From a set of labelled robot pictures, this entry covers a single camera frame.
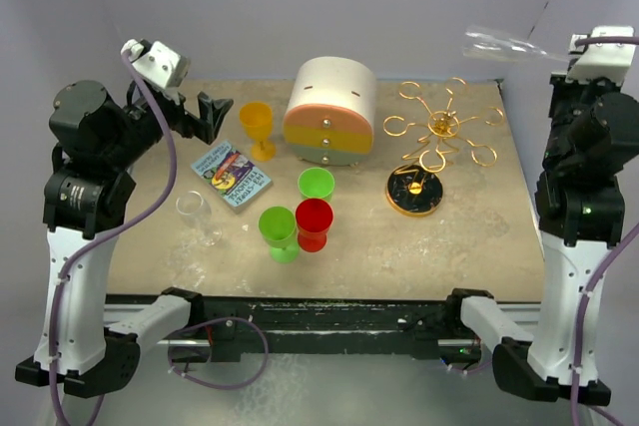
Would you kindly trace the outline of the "clear round wine glass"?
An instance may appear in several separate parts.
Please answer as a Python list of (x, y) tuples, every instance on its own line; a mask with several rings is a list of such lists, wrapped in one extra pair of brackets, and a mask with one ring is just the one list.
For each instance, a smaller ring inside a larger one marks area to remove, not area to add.
[(199, 192), (188, 191), (179, 196), (176, 211), (198, 244), (213, 246), (221, 240), (222, 231), (214, 223), (211, 208)]

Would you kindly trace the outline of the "clear ribbed flute glass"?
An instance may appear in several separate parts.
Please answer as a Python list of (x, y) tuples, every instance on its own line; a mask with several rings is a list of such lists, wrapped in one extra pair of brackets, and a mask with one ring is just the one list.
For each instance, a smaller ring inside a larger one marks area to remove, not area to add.
[(568, 62), (566, 54), (556, 54), (508, 32), (471, 25), (466, 28), (462, 53), (469, 58), (495, 62), (552, 60)]

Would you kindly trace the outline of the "gold wine glass rack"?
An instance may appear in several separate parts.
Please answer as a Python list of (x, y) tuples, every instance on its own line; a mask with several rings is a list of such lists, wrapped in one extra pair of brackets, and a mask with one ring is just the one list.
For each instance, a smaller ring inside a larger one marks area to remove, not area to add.
[(448, 95), (446, 106), (432, 108), (425, 100), (421, 85), (415, 81), (404, 81), (398, 94), (405, 100), (419, 103), (426, 112), (423, 121), (408, 121), (401, 115), (386, 117), (382, 123), (385, 134), (401, 138), (422, 129), (416, 140), (416, 148), (401, 156), (401, 165), (393, 169), (385, 183), (385, 198), (398, 213), (409, 217), (425, 217), (440, 206), (444, 187), (439, 175), (453, 165), (452, 157), (460, 152), (457, 143), (469, 148), (472, 161), (482, 167), (494, 166), (498, 153), (486, 144), (480, 144), (462, 134), (463, 128), (473, 123), (482, 123), (496, 128), (505, 123), (505, 115), (498, 107), (488, 106), (482, 113), (461, 116), (454, 108), (456, 99), (468, 90), (468, 83), (452, 77), (444, 83)]

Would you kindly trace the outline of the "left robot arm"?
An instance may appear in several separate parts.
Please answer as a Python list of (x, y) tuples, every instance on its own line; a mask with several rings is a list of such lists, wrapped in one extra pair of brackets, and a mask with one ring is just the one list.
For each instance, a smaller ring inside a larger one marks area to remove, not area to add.
[(181, 136), (211, 144), (233, 106), (230, 99), (149, 98), (134, 90), (118, 105), (99, 82), (83, 80), (55, 97), (49, 120), (56, 137), (53, 172), (44, 189), (49, 289), (40, 343), (20, 362), (17, 381), (80, 398), (123, 389), (144, 353), (166, 336), (202, 333), (203, 297), (165, 289), (143, 310), (106, 326), (104, 306), (116, 241), (135, 188), (133, 164), (163, 139)]

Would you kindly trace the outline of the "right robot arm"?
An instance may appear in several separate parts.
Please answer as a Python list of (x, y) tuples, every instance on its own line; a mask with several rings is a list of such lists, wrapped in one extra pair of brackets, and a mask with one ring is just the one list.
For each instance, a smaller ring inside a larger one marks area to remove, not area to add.
[(445, 329), (472, 331), (492, 355), (498, 387), (532, 401), (606, 406), (594, 359), (603, 259), (618, 246), (625, 202), (617, 175), (638, 155), (638, 103), (612, 81), (565, 75), (553, 88), (550, 133), (534, 195), (544, 258), (537, 326), (528, 333), (484, 291), (457, 288)]

